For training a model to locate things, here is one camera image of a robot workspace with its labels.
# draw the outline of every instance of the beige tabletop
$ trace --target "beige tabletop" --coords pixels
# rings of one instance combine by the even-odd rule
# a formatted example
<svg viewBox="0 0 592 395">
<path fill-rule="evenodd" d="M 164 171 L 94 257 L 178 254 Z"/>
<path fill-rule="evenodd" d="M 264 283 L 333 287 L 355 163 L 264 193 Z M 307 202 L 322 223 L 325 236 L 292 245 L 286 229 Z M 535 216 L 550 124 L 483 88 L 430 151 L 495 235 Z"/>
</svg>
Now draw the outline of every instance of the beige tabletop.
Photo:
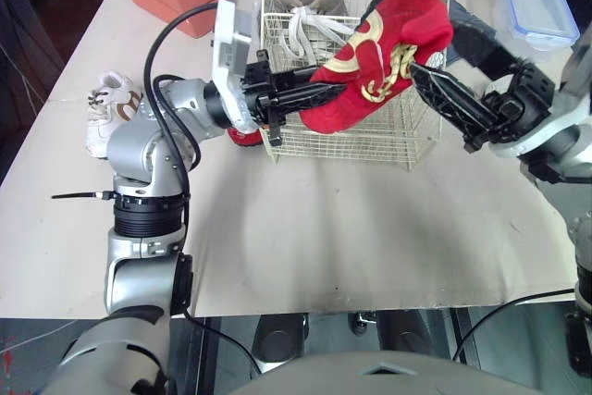
<svg viewBox="0 0 592 395">
<path fill-rule="evenodd" d="M 251 10 L 256 0 L 236 1 Z M 491 2 L 460 1 L 483 14 Z M 163 26 L 130 0 L 104 0 L 70 58 L 0 188 L 0 316 L 105 314 L 111 205 L 49 197 L 112 187 L 110 166 L 84 150 L 85 96 L 105 69 L 140 81 Z M 210 38 L 174 31 L 154 74 L 209 80 Z M 568 55 L 543 68 L 557 79 Z M 466 65 L 451 70 L 482 83 Z M 436 148 L 408 173 L 300 157 L 274 165 L 262 147 L 204 142 L 190 174 L 186 245 L 196 314 L 494 304 L 572 286 L 564 223 L 518 161 L 462 147 L 444 125 Z"/>
</svg>

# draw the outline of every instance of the floor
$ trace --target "floor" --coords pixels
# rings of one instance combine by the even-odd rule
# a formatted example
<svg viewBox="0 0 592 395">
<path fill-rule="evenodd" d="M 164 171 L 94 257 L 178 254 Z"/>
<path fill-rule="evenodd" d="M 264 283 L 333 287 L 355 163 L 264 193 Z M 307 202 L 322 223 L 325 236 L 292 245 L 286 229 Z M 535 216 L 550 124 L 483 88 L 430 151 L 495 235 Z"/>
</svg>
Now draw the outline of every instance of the floor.
<svg viewBox="0 0 592 395">
<path fill-rule="evenodd" d="M 578 376 L 567 360 L 563 318 L 573 307 L 571 302 L 523 304 L 491 318 L 475 333 L 481 369 L 546 395 L 592 394 L 592 382 Z M 490 310 L 471 308 L 473 324 Z M 421 312 L 438 352 L 442 344 L 454 352 L 456 346 L 450 327 L 447 335 L 436 331 L 435 323 L 430 324 L 437 311 Z M 440 316 L 448 319 L 448 310 Z M 257 316 L 227 317 L 222 321 L 222 330 L 248 346 L 253 343 L 257 322 Z M 363 336 L 356 337 L 349 330 L 345 314 L 311 315 L 310 322 L 305 355 L 379 350 L 375 326 L 370 325 Z M 246 359 L 234 347 L 220 344 L 215 395 L 229 394 L 249 381 Z"/>
<path fill-rule="evenodd" d="M 31 0 L 37 8 L 43 25 L 65 60 L 71 56 L 81 35 L 90 23 L 102 0 Z M 592 19 L 592 0 L 568 0 L 580 27 Z M 0 146 L 0 178 L 16 154 L 24 134 L 11 143 Z M 529 387 L 543 390 L 548 395 L 592 393 L 592 384 L 574 374 L 566 359 L 563 340 L 563 316 L 571 304 L 529 304 L 499 314 L 475 335 L 481 367 L 495 375 Z M 472 308 L 475 321 L 487 313 L 488 308 Z M 450 348 L 450 333 L 426 323 L 434 335 L 440 351 Z M 64 326 L 63 320 L 9 320 L 0 319 L 0 395 L 24 395 L 41 387 L 56 367 L 62 353 L 71 341 L 92 321 L 78 321 L 62 330 L 14 350 L 4 352 L 28 340 Z M 376 329 L 372 326 L 362 337 L 354 336 L 348 328 L 347 316 L 312 315 L 306 354 L 375 351 L 378 348 Z M 253 342 L 257 317 L 229 317 L 222 321 L 228 334 L 250 346 Z M 176 322 L 174 329 L 179 331 Z M 219 346 L 215 394 L 230 393 L 249 381 L 248 365 L 242 355 L 231 346 Z"/>
</svg>

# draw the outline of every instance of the white sneaker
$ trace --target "white sneaker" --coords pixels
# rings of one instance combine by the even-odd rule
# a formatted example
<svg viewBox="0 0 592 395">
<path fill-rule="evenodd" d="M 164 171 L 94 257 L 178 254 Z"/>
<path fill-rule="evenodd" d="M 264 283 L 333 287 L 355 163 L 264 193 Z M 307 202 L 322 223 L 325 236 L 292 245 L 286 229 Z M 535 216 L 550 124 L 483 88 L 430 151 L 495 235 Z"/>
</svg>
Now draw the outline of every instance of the white sneaker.
<svg viewBox="0 0 592 395">
<path fill-rule="evenodd" d="M 89 93 L 86 150 L 92 157 L 107 158 L 111 134 L 138 110 L 142 90 L 116 71 L 99 76 L 100 85 Z"/>
</svg>

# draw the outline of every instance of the gold pattern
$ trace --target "gold pattern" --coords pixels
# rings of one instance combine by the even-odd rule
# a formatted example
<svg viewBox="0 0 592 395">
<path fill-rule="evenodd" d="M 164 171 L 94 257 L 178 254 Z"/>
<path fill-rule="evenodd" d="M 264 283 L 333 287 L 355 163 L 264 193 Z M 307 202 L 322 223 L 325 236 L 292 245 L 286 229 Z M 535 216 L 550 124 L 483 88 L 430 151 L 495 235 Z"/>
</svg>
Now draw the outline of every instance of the gold pattern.
<svg viewBox="0 0 592 395">
<path fill-rule="evenodd" d="M 417 45 L 408 45 L 401 43 L 390 52 L 390 75 L 387 76 L 382 85 L 375 89 L 375 82 L 370 80 L 367 86 L 362 86 L 362 96 L 367 101 L 374 104 L 384 102 L 388 95 L 392 94 L 390 90 L 397 82 L 399 76 L 409 79 L 409 66 L 414 61 L 413 56 L 417 51 Z"/>
<path fill-rule="evenodd" d="M 352 73 L 353 71 L 357 71 L 360 69 L 358 65 L 358 60 L 355 57 L 355 50 L 358 45 L 362 42 L 372 41 L 374 43 L 378 43 L 378 39 L 382 36 L 382 31 L 384 30 L 384 24 L 382 22 L 382 18 L 378 14 L 376 10 L 372 11 L 368 17 L 366 18 L 366 22 L 370 25 L 370 28 L 366 32 L 359 32 L 356 31 L 354 34 L 351 35 L 350 39 L 348 40 L 348 44 L 351 45 L 351 49 L 353 50 L 353 56 L 349 60 L 340 60 L 333 57 L 329 60 L 325 67 L 333 71 L 334 73 Z"/>
</svg>

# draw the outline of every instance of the white wire basket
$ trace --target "white wire basket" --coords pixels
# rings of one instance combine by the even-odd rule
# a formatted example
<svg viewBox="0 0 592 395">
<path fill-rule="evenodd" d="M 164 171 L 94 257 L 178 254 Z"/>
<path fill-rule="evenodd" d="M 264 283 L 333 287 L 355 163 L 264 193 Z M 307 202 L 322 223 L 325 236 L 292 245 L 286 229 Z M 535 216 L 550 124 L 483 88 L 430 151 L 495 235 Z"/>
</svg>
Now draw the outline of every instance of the white wire basket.
<svg viewBox="0 0 592 395">
<path fill-rule="evenodd" d="M 372 0 L 345 0 L 349 16 L 331 16 L 350 28 L 360 22 Z M 274 0 L 262 0 L 261 46 L 269 53 L 273 71 L 305 67 L 305 58 L 288 57 L 279 43 L 288 28 L 291 13 L 281 10 Z M 314 27 L 303 26 L 315 49 L 318 65 L 325 64 L 340 49 Z M 444 68 L 445 56 L 433 55 L 428 65 Z M 281 129 L 283 143 L 272 147 L 267 132 L 262 130 L 265 148 L 277 161 L 282 155 L 328 157 L 356 161 L 388 162 L 411 170 L 440 138 L 441 118 L 419 97 L 415 88 L 408 88 L 355 127 L 334 134 L 320 134 L 306 128 L 298 114 L 287 117 Z"/>
</svg>

